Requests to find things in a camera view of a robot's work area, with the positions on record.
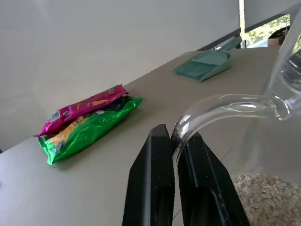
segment white wall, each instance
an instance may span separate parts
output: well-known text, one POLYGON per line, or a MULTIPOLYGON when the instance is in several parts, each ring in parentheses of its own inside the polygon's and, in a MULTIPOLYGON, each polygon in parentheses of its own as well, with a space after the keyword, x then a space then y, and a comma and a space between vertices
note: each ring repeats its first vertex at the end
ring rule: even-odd
POLYGON ((238 0, 1 0, 0 148, 238 28, 238 0))
POLYGON ((245 0, 246 28, 300 3, 301 0, 245 0))

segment snack bag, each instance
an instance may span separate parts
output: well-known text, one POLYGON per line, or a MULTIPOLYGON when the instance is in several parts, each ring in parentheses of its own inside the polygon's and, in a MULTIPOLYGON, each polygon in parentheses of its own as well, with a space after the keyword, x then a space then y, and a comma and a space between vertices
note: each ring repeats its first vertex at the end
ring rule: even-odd
POLYGON ((121 97, 102 110, 78 117, 57 134, 39 137, 48 164, 78 153, 103 137, 142 102, 142 98, 121 97))
POLYGON ((109 105, 113 101, 118 100, 125 93, 127 93, 127 91, 122 85, 117 85, 88 99, 63 107, 50 116, 48 122, 37 136, 40 137, 45 134, 57 132, 63 125, 73 122, 81 115, 109 105))

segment pink snack bag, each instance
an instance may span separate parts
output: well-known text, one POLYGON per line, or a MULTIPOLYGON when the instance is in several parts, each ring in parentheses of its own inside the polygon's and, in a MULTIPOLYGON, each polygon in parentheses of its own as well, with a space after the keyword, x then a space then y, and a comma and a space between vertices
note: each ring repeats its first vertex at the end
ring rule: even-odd
POLYGON ((118 100, 125 93, 127 93, 127 90, 124 89, 122 85, 117 85, 111 89, 89 97, 88 99, 63 107, 50 116, 48 122, 44 125, 42 131, 37 136, 40 137, 45 134, 57 132, 63 125, 73 122, 81 115, 96 111, 109 105, 115 100, 118 100))

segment white table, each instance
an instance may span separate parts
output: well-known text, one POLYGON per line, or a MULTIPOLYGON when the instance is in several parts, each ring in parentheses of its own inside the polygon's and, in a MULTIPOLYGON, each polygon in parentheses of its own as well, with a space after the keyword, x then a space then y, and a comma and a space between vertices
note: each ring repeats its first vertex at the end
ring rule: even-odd
MULTIPOLYGON (((258 94, 277 52, 278 48, 236 49, 233 68, 202 83, 172 74, 196 52, 168 62, 126 85, 132 96, 145 98, 135 112, 54 168, 35 137, 0 154, 0 225, 121 225, 129 170, 150 129, 164 123, 171 134, 189 106, 211 95, 258 94)), ((222 120, 201 130, 220 159, 238 139, 243 120, 222 120)), ((174 212, 180 209, 177 196, 174 212)))

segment dustpan handle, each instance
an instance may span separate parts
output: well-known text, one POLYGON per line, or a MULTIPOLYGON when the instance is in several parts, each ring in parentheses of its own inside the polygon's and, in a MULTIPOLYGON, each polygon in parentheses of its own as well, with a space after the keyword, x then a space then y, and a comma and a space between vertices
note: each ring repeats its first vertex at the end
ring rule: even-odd
POLYGON ((223 45, 220 49, 217 50, 217 52, 222 52, 222 51, 230 51, 234 49, 237 45, 239 45, 242 42, 242 39, 240 36, 232 39, 229 41, 226 45, 223 45))

